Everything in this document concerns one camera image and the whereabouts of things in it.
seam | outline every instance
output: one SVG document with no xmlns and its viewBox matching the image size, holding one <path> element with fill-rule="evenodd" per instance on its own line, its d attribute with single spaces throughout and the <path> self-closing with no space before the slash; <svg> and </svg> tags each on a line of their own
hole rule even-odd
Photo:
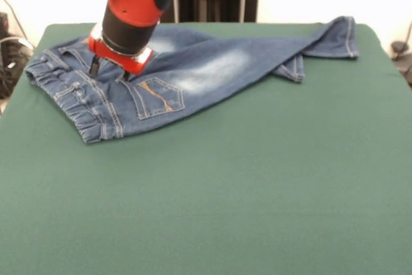
<svg viewBox="0 0 412 275">
<path fill-rule="evenodd" d="M 348 18 L 348 32 L 346 34 L 345 44 L 346 44 L 346 49 L 348 50 L 348 53 L 349 53 L 350 57 L 353 58 L 353 52 L 350 50 L 350 47 L 349 47 L 349 39 L 350 39 L 351 31 L 352 31 L 352 19 Z"/>
<path fill-rule="evenodd" d="M 80 55 L 80 53 L 77 50 L 71 49 L 68 50 L 68 52 L 71 52 L 77 58 L 77 60 L 83 65 L 83 67 L 85 69 L 88 69 L 87 62 L 83 59 L 82 55 Z"/>
<path fill-rule="evenodd" d="M 54 61 L 57 61 L 60 65 L 62 65 L 64 69 L 70 70 L 70 67 L 64 61 L 62 61 L 60 58 L 58 58 L 52 51 L 45 50 L 43 52 L 45 54 L 49 55 Z"/>
<path fill-rule="evenodd" d="M 93 81 L 91 78 L 89 78 L 83 71 L 75 70 L 75 73 L 80 75 L 82 79 L 84 79 L 87 83 L 89 83 L 90 86 L 97 92 L 97 95 L 100 97 L 103 104 L 107 107 L 109 114 L 113 120 L 113 123 L 115 124 L 117 138 L 122 138 L 123 137 L 123 127 L 117 116 L 113 103 L 108 100 L 104 92 L 96 85 L 96 82 Z"/>
<path fill-rule="evenodd" d="M 140 87 L 142 87 L 143 89 L 147 90 L 146 87 L 144 86 L 144 84 L 146 83 L 146 85 L 147 85 L 147 83 L 150 82 L 150 81 L 155 81 L 155 82 L 157 82 L 157 83 L 165 86 L 167 89 L 172 90 L 172 91 L 175 91 L 176 94 L 177 94 L 177 96 L 178 96 L 178 102 L 179 102 L 180 107 L 179 107 L 179 108 L 176 108 L 176 109 L 171 109 L 171 110 L 168 110 L 168 109 L 166 108 L 166 109 L 163 110 L 163 111 L 152 112 L 150 115 L 146 112 L 146 113 L 147 113 L 147 114 L 146 114 L 146 115 L 147 115 L 146 118 L 154 117 L 154 116 L 159 116 L 159 115 L 163 115 L 163 114 L 168 114 L 168 113 L 173 113 L 173 112 L 177 112 L 177 111 L 181 111 L 181 110 L 185 109 L 185 103 L 184 103 L 184 100 L 183 100 L 183 90 L 181 90 L 181 89 L 179 89 L 179 88 L 177 88 L 177 87 L 175 87 L 175 86 L 173 86 L 173 85 L 171 85 L 171 84 L 169 84 L 169 83 L 167 83 L 167 82 L 159 79 L 158 77 L 152 77 L 152 78 L 150 78 L 150 79 L 147 79 L 147 80 L 145 80 L 145 81 L 142 81 L 142 82 L 138 83 L 138 86 L 140 86 Z M 134 89 L 135 89 L 136 93 L 138 94 L 138 96 L 141 98 L 142 103 L 143 103 L 143 105 L 144 105 L 144 100 L 143 100 L 143 98 L 140 96 L 137 88 L 134 87 Z M 157 98 L 160 97 L 159 99 L 165 100 L 165 99 L 164 99 L 161 95 L 159 95 L 159 94 L 154 95 L 154 96 L 157 97 Z"/>
<path fill-rule="evenodd" d="M 59 100 L 59 99 L 61 99 L 62 97 L 68 95 L 69 93 L 74 92 L 78 87 L 79 87 L 78 82 L 74 82 L 69 88 L 66 88 L 65 90 L 62 90 L 62 91 L 56 93 L 56 94 L 53 96 L 53 98 L 54 98 L 55 100 Z"/>
<path fill-rule="evenodd" d="M 90 111 L 90 113 L 96 118 L 97 122 L 100 123 L 100 134 L 102 135 L 102 138 L 104 140 L 108 139 L 108 131 L 107 131 L 107 124 L 103 122 L 102 117 L 98 114 L 97 110 L 95 108 L 91 108 L 90 105 L 84 100 L 82 94 L 80 91 L 75 91 L 74 92 L 76 98 L 82 103 L 86 109 Z"/>
<path fill-rule="evenodd" d="M 144 105 L 143 105 L 143 103 L 142 103 L 142 105 L 143 105 L 143 110 L 144 110 L 144 115 L 142 116 L 142 113 L 140 112 L 140 108 L 139 108 L 139 106 L 138 106 L 138 104 L 137 104 L 136 98 L 135 98 L 135 96 L 133 95 L 133 92 L 132 92 L 132 90 L 130 89 L 130 86 L 129 86 L 126 82 L 124 82 L 124 81 L 122 81 L 122 80 L 118 80 L 118 82 L 121 83 L 122 85 L 124 85 L 124 86 L 127 88 L 128 92 L 130 93 L 130 96 L 132 97 L 133 102 L 135 103 L 135 106 L 136 106 L 137 117 L 138 117 L 138 118 L 142 118 L 142 117 L 146 118 L 146 117 L 147 117 L 147 112 L 146 112 L 146 110 L 145 110 L 145 108 L 144 108 Z"/>
</svg>

black cable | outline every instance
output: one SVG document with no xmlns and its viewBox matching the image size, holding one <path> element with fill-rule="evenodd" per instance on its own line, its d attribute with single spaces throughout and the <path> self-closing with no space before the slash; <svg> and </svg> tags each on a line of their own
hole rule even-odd
<svg viewBox="0 0 412 275">
<path fill-rule="evenodd" d="M 12 15 L 13 15 L 13 17 L 14 17 L 17 25 L 19 26 L 20 31 L 21 31 L 21 33 L 23 34 L 23 37 L 24 37 L 26 40 L 28 40 L 27 35 L 26 35 L 26 32 L 24 32 L 24 29 L 23 29 L 23 27 L 21 26 L 20 21 L 19 21 L 19 19 L 17 18 L 16 14 L 15 14 L 15 12 L 14 12 L 14 10 L 13 10 L 13 7 L 10 5 L 10 3 L 9 3 L 7 0 L 3 0 L 3 1 L 5 2 L 6 6 L 8 6 L 9 9 L 10 9 L 10 11 L 12 12 Z"/>
</svg>

denim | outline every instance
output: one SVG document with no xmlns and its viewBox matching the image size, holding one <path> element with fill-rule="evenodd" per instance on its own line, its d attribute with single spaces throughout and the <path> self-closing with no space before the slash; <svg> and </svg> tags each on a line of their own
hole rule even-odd
<svg viewBox="0 0 412 275">
<path fill-rule="evenodd" d="M 85 143 L 124 138 L 209 108 L 267 75 L 301 83 L 304 57 L 356 59 L 355 21 L 338 17 L 308 37 L 221 39 L 186 26 L 159 24 L 143 74 L 122 80 L 105 59 L 97 77 L 84 37 L 53 46 L 25 69 L 75 124 Z"/>
</svg>

green tablecloth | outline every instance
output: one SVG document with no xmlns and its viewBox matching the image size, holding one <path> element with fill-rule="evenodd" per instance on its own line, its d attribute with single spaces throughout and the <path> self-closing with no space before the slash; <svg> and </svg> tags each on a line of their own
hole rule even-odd
<svg viewBox="0 0 412 275">
<path fill-rule="evenodd" d="M 38 51 L 92 25 L 53 25 Z M 319 25 L 191 24 L 222 36 Z M 21 79 L 0 120 L 1 275 L 411 275 L 412 93 L 367 26 L 172 126 L 83 144 Z"/>
</svg>

